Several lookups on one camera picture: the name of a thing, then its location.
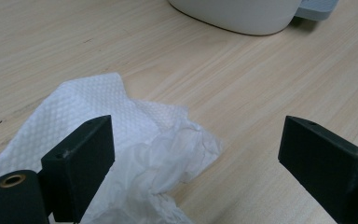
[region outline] white object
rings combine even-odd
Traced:
[[[178,10],[212,25],[247,35],[285,28],[301,0],[169,0]]]
[[[83,122],[112,116],[116,162],[81,223],[191,223],[165,194],[197,176],[221,143],[187,119],[186,109],[132,100],[118,74],[64,82],[0,155],[0,176],[28,169]]]

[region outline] table surface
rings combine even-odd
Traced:
[[[278,163],[286,115],[358,146],[358,0],[275,35],[232,33],[166,0],[0,0],[0,152],[65,80],[122,75],[224,142],[170,195],[195,223],[334,223]]]

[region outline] black plastic part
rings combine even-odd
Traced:
[[[114,160],[110,116],[83,123],[42,158],[47,211],[58,222],[80,222]]]
[[[279,161],[337,223],[358,223],[358,147],[306,119],[286,117]]]
[[[0,224],[47,224],[37,174],[21,170],[0,177]]]

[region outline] wooden table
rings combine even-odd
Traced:
[[[277,156],[286,115],[358,146],[358,0],[268,36],[166,0],[0,0],[0,152],[60,83],[109,72],[130,97],[188,106],[224,141],[206,172],[170,192],[195,223],[334,223]]]

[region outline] white tissue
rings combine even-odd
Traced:
[[[0,155],[0,176],[28,169],[83,122],[112,116],[116,162],[82,223],[191,223],[165,194],[220,154],[221,143],[186,109],[132,100],[119,74],[67,81],[21,126]]]

